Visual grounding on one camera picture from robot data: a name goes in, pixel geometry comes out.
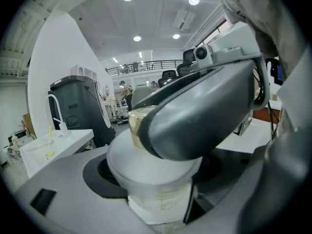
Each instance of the white counter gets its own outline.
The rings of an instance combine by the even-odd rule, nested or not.
[[[63,138],[60,130],[53,130],[53,143],[49,146],[44,145],[35,150],[26,151],[34,149],[34,147],[46,142],[45,140],[48,139],[48,135],[44,135],[20,148],[20,155],[23,158],[27,174],[30,178],[52,160],[74,154],[94,137],[91,129],[70,131],[72,132],[71,135]]]
[[[272,109],[281,110],[282,102],[276,100],[270,100],[270,106]]]
[[[251,124],[242,136],[230,134],[217,148],[236,152],[253,153],[270,140],[271,126],[269,122],[253,118]]]

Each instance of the faucet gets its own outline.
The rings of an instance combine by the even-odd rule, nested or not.
[[[59,115],[59,117],[60,117],[60,120],[58,120],[58,119],[56,119],[56,118],[53,118],[53,120],[59,122],[59,128],[60,128],[60,130],[62,131],[63,137],[66,138],[66,137],[68,137],[69,135],[71,135],[71,131],[69,131],[69,130],[67,129],[66,123],[63,121],[62,114],[61,114],[60,108],[59,108],[59,101],[58,101],[58,99],[55,97],[55,95],[48,95],[48,96],[45,98],[44,106],[45,106],[45,104],[46,104],[46,102],[47,102],[47,99],[48,99],[49,97],[52,97],[52,98],[55,100],[55,102],[57,103],[58,115]],[[48,118],[48,117],[47,117],[46,107],[44,107],[44,113],[45,113],[45,117]]]

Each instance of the curved white wall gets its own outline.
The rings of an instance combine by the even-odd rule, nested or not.
[[[50,85],[70,76],[71,68],[76,64],[96,72],[101,89],[107,84],[112,91],[110,96],[115,98],[112,79],[93,53],[75,20],[65,12],[54,10],[37,38],[28,74],[29,111],[37,136],[47,133],[51,124],[44,112],[44,101]],[[51,119],[48,102],[45,106],[48,118]]]

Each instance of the railing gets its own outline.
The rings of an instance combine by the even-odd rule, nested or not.
[[[127,64],[126,66],[116,67],[108,69],[109,76],[119,76],[129,73],[171,68],[176,70],[176,68],[183,62],[183,60],[156,60],[156,61],[146,61],[145,63],[138,63],[137,67],[132,64]]]

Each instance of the robotic arm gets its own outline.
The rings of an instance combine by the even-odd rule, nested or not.
[[[197,65],[192,65],[196,69],[189,75],[133,107],[140,111],[156,106],[141,121],[137,136],[157,157],[201,157],[232,133],[250,110],[262,109],[269,101],[265,62],[246,24],[238,23],[211,43],[194,49],[194,55]],[[263,84],[256,100],[254,68]]]

